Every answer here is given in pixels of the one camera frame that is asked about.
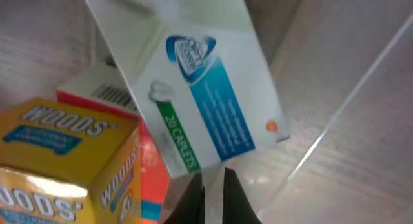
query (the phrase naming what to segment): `clear plastic container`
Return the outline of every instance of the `clear plastic container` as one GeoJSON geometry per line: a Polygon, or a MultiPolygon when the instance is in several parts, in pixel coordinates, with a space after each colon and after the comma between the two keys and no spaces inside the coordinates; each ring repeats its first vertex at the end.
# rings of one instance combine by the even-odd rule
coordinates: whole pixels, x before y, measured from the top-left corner
{"type": "MultiPolygon", "coordinates": [[[[273,66],[292,136],[222,166],[263,223],[413,223],[412,11],[303,0],[273,66]]],[[[221,223],[222,193],[220,174],[206,223],[221,223]]]]}

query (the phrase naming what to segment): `blue label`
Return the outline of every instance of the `blue label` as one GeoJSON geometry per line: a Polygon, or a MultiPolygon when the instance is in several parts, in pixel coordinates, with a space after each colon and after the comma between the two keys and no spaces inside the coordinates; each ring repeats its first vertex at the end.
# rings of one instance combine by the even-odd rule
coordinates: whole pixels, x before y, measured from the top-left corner
{"type": "Polygon", "coordinates": [[[126,188],[132,182],[133,178],[134,178],[134,170],[132,169],[129,172],[129,175],[125,178],[125,181],[123,182],[123,184],[121,185],[119,190],[117,191],[117,194],[116,194],[114,200],[111,202],[110,211],[112,211],[112,212],[115,211],[117,204],[121,200],[123,194],[125,193],[126,188]]]}
{"type": "Polygon", "coordinates": [[[0,215],[4,220],[6,220],[7,223],[13,224],[62,224],[57,221],[39,218],[33,215],[7,209],[0,209],[0,215]]]}
{"type": "Polygon", "coordinates": [[[179,65],[189,83],[223,161],[253,150],[255,146],[223,62],[213,54],[215,43],[211,37],[200,42],[191,37],[171,36],[166,41],[166,51],[170,62],[179,65]]]}
{"type": "Polygon", "coordinates": [[[158,221],[161,217],[162,205],[142,200],[142,218],[158,221]]]}
{"type": "Polygon", "coordinates": [[[22,141],[32,143],[53,150],[58,155],[69,153],[77,144],[82,142],[81,138],[63,134],[57,131],[40,127],[19,125],[8,133],[3,141],[22,141]]]}

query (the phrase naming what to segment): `blue stripe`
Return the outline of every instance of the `blue stripe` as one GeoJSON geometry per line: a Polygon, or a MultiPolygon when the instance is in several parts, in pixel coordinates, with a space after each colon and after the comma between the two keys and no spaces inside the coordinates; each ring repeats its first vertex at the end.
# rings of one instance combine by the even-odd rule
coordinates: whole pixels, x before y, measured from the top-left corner
{"type": "Polygon", "coordinates": [[[161,216],[162,205],[142,200],[142,218],[158,221],[161,216]]]}

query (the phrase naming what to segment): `barcode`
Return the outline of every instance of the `barcode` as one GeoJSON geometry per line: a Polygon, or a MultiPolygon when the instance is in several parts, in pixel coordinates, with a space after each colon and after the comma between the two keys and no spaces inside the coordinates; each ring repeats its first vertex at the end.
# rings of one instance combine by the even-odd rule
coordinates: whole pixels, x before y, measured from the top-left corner
{"type": "Polygon", "coordinates": [[[102,84],[92,92],[92,97],[136,111],[136,106],[130,97],[129,92],[114,85],[102,84]]]}

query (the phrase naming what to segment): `black pointed shape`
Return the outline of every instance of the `black pointed shape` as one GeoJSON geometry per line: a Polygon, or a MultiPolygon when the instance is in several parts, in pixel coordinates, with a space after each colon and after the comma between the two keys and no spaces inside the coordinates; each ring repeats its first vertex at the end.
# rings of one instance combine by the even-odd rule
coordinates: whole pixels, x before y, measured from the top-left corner
{"type": "Polygon", "coordinates": [[[202,175],[195,174],[164,224],[204,224],[205,190],[202,175]]]}
{"type": "Polygon", "coordinates": [[[261,224],[251,208],[234,170],[226,168],[224,175],[224,205],[222,224],[261,224]]]}

